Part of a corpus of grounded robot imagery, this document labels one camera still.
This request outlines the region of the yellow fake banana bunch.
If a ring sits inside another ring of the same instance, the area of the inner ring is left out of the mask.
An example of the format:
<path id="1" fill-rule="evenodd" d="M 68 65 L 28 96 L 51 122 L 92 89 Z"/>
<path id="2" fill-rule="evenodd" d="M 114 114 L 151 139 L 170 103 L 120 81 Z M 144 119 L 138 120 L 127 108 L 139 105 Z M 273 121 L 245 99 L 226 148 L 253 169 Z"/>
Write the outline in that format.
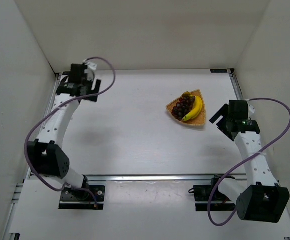
<path id="1" fill-rule="evenodd" d="M 191 95 L 189 92 L 184 92 L 182 97 L 189 97 L 194 100 L 192 109 L 182 118 L 182 121 L 186 122 L 194 119 L 200 114 L 203 107 L 203 102 L 199 96 Z"/>

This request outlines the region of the dark red fake grapes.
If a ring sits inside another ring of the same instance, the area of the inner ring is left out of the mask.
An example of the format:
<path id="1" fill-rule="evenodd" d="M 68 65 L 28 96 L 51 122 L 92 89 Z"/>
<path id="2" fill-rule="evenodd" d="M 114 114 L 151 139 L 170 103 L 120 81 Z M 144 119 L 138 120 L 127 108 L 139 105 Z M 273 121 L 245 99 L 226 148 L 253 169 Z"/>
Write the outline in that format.
<path id="1" fill-rule="evenodd" d="M 189 97 L 180 97 L 176 105 L 172 108 L 172 116 L 181 121 L 182 118 L 192 109 L 193 99 Z"/>

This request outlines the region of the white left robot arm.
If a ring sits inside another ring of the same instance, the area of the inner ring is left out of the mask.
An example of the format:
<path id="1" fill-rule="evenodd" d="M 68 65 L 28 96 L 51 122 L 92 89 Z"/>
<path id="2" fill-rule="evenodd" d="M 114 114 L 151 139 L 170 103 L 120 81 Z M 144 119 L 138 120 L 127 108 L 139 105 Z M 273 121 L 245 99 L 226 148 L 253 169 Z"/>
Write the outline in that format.
<path id="1" fill-rule="evenodd" d="M 95 89 L 92 89 L 96 68 L 97 64 L 90 61 L 71 65 L 70 72 L 63 74 L 55 93 L 52 110 L 57 112 L 48 118 L 36 139 L 27 145 L 29 161 L 40 176 L 53 177 L 59 183 L 74 188 L 84 188 L 86 180 L 70 167 L 62 143 L 80 100 L 73 100 L 62 107 L 59 105 L 75 97 L 98 93 L 100 80 L 96 81 Z"/>

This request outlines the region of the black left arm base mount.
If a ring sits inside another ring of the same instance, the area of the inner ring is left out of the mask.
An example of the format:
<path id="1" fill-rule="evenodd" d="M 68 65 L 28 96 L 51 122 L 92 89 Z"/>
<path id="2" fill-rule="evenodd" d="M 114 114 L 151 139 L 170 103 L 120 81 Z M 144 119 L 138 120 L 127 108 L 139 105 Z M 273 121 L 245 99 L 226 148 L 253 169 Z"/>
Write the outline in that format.
<path id="1" fill-rule="evenodd" d="M 84 180 L 83 187 L 93 193 L 93 196 L 84 190 L 65 187 L 61 192 L 59 210 L 94 210 L 101 211 L 104 208 L 105 185 L 89 183 Z"/>

